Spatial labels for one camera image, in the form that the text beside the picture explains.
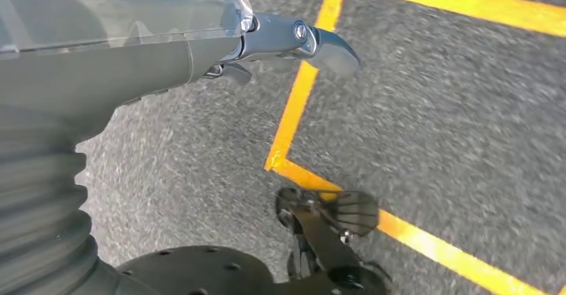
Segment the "clear plastic wrap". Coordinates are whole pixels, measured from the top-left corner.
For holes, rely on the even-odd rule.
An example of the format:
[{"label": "clear plastic wrap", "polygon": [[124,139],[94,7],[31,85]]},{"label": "clear plastic wrap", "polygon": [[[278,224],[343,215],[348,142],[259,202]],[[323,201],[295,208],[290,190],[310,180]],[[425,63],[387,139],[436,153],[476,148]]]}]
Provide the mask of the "clear plastic wrap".
[{"label": "clear plastic wrap", "polygon": [[252,16],[248,0],[0,0],[0,59],[238,37]]}]

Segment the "parking space line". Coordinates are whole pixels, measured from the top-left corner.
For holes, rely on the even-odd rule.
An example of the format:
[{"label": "parking space line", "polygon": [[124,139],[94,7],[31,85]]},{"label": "parking space line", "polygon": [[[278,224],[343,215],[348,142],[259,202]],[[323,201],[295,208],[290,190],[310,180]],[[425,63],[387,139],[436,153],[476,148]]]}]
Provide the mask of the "parking space line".
[{"label": "parking space line", "polygon": [[528,0],[406,0],[461,15],[566,37],[566,8]]},{"label": "parking space line", "polygon": [[[324,0],[316,26],[326,30],[334,30],[334,26],[340,17],[342,2],[343,0]],[[306,189],[341,190],[337,185],[326,181],[287,158],[317,74],[316,68],[305,62],[301,63],[270,153],[266,159],[265,169],[272,170]],[[380,224],[377,229],[493,294],[545,294],[384,210],[380,211]]]},{"label": "parking space line", "polygon": [[[323,0],[315,26],[329,31],[334,30],[341,11],[342,0]],[[276,168],[286,159],[317,74],[316,68],[305,61],[301,62],[266,160],[266,170]]]}]

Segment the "gray metal tube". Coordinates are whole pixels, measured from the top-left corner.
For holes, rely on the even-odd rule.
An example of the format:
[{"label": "gray metal tube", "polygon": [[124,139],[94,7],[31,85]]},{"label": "gray metal tube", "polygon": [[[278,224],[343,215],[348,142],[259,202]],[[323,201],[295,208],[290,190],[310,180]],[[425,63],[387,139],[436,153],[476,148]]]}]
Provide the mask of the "gray metal tube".
[{"label": "gray metal tube", "polygon": [[156,294],[97,256],[74,182],[116,107],[193,82],[238,38],[0,60],[0,295]]}]

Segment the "asphalt pavement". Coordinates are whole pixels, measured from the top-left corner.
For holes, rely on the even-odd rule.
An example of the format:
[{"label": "asphalt pavement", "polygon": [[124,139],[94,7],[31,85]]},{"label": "asphalt pavement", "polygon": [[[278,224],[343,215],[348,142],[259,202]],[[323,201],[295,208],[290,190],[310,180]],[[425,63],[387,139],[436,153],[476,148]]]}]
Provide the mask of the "asphalt pavement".
[{"label": "asphalt pavement", "polygon": [[[313,23],[322,0],[250,2]],[[289,158],[557,294],[566,284],[566,41],[401,0],[344,0],[336,32],[364,69],[319,75]],[[78,181],[89,187],[84,208],[104,260],[217,244],[285,279],[290,236],[273,201],[289,182],[263,166],[298,63],[247,67],[245,86],[203,80],[121,107],[80,146],[89,159]],[[360,251],[399,294],[485,293],[378,232]]]}]

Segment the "metal bolt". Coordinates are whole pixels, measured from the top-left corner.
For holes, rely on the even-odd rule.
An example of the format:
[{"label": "metal bolt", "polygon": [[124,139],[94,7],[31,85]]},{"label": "metal bolt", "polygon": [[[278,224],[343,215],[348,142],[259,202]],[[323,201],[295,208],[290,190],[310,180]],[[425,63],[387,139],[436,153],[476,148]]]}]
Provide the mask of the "metal bolt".
[{"label": "metal bolt", "polygon": [[295,38],[303,40],[306,37],[306,26],[303,23],[297,23],[295,26]]}]

